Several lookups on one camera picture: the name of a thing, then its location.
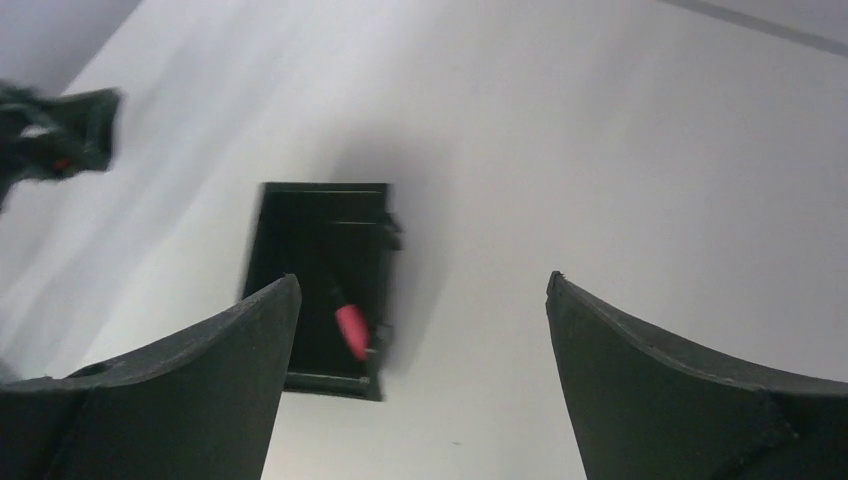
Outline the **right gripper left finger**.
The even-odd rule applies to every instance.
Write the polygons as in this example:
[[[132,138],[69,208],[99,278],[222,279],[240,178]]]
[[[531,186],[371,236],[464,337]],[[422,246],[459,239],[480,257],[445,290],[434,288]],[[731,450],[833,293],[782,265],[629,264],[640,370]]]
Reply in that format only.
[[[1,388],[5,479],[258,479],[301,304],[287,275],[65,378]]]

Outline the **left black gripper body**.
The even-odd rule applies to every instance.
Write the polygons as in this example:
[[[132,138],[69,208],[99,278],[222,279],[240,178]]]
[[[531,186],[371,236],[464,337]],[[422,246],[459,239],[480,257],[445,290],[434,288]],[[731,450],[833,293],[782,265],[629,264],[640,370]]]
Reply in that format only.
[[[1,84],[1,200],[22,181],[105,172],[115,153],[117,88],[58,97]]]

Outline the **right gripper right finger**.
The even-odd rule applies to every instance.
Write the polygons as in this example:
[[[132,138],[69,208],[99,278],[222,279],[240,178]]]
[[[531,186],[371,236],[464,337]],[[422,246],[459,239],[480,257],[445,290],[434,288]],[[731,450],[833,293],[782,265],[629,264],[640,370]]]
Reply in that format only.
[[[553,272],[546,312],[590,479],[843,479],[847,386],[671,333]]]

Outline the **red handled screwdriver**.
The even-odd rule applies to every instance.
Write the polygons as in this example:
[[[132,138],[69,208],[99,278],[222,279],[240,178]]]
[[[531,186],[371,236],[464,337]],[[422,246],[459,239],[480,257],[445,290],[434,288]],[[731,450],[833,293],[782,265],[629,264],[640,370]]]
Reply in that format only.
[[[365,361],[368,356],[369,327],[361,309],[350,301],[335,277],[328,276],[328,295],[339,332],[354,358]]]

